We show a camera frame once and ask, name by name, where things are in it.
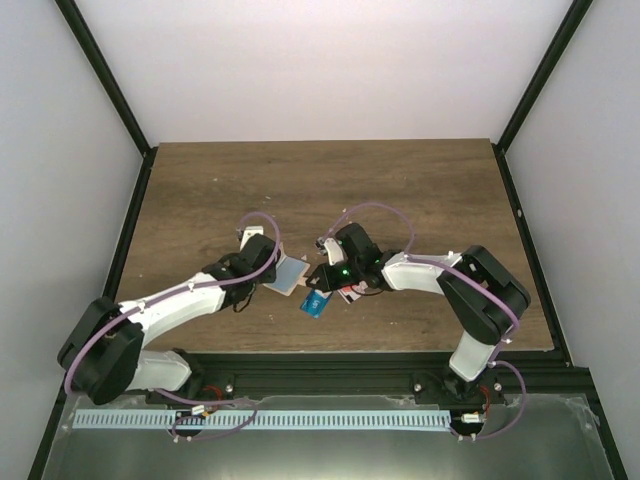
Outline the blue VIP card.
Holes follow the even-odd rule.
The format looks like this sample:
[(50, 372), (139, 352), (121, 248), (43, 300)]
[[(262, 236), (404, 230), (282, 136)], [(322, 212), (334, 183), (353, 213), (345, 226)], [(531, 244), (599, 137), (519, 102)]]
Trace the blue VIP card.
[(312, 289), (302, 302), (300, 310), (312, 318), (317, 319), (323, 313), (332, 295), (332, 292), (322, 292)]

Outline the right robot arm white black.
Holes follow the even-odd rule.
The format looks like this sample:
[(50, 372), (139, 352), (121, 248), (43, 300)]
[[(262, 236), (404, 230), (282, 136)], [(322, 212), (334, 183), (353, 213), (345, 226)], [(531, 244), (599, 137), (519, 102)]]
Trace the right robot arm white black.
[(360, 295), (368, 287), (446, 298), (463, 328), (443, 375), (445, 393), (458, 403), (479, 392), (481, 375), (495, 363), (499, 347), (518, 330), (531, 304), (522, 283), (480, 245), (445, 255), (383, 251), (361, 225), (352, 223), (323, 240), (320, 249), (327, 261), (305, 284), (323, 294), (348, 289)]

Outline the beige leather card holder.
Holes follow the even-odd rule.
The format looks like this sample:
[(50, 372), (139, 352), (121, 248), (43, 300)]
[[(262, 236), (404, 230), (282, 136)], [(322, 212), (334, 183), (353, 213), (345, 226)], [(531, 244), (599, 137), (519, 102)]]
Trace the beige leather card holder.
[(285, 253), (284, 245), (279, 247), (279, 256), (276, 263), (275, 280), (264, 283), (263, 286), (283, 296), (290, 296), (296, 287), (304, 282), (305, 274), (310, 264), (304, 259), (293, 258)]

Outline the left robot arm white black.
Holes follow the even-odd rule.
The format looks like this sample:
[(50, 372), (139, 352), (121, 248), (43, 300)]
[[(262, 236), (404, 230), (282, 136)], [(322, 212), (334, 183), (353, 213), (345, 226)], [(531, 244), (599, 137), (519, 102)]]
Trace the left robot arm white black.
[(92, 301), (58, 353), (65, 392), (84, 394), (96, 405), (133, 390), (196, 402), (205, 381), (186, 355), (146, 346), (191, 320), (238, 306), (257, 285), (274, 281), (278, 250), (276, 241), (254, 233), (238, 252), (164, 291), (119, 304), (108, 297)]

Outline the white card pink pattern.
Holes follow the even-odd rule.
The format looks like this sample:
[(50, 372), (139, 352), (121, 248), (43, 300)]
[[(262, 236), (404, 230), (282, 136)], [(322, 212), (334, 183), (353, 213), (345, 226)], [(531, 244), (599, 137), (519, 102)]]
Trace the white card pink pattern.
[(362, 298), (365, 291), (359, 286), (352, 285), (341, 288), (338, 293), (347, 303), (351, 304)]

